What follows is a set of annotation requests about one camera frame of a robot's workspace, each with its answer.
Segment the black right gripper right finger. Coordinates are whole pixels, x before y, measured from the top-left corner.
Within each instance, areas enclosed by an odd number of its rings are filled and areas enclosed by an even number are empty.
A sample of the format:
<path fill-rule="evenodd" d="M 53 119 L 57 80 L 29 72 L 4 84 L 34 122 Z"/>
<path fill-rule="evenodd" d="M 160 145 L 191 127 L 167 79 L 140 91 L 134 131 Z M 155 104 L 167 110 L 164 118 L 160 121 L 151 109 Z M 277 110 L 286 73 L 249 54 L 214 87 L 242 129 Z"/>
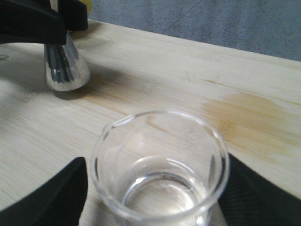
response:
<path fill-rule="evenodd" d="M 269 182 L 232 154 L 219 205 L 229 226 L 299 226 L 301 201 Z"/>

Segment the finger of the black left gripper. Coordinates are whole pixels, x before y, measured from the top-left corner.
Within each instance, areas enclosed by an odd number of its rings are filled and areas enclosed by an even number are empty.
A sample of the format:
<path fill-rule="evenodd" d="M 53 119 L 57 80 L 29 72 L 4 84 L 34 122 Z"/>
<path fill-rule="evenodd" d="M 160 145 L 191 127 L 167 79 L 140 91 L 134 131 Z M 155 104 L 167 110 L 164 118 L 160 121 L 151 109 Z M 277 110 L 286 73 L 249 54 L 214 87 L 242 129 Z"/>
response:
<path fill-rule="evenodd" d="M 45 0 L 2 0 L 0 43 L 64 45 L 67 29 L 63 18 Z"/>
<path fill-rule="evenodd" d="M 87 6 L 80 0 L 59 0 L 58 13 L 68 31 L 85 31 L 88 28 Z"/>

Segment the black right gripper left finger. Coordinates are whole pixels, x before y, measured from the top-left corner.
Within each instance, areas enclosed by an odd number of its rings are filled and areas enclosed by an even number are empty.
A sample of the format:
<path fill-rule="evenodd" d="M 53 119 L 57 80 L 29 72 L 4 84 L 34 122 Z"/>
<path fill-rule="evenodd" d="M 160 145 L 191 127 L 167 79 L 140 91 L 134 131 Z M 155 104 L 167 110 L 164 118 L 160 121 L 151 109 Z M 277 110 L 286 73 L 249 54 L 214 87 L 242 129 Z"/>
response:
<path fill-rule="evenodd" d="M 0 224 L 77 226 L 86 199 L 86 160 L 77 157 L 35 191 L 1 210 Z"/>

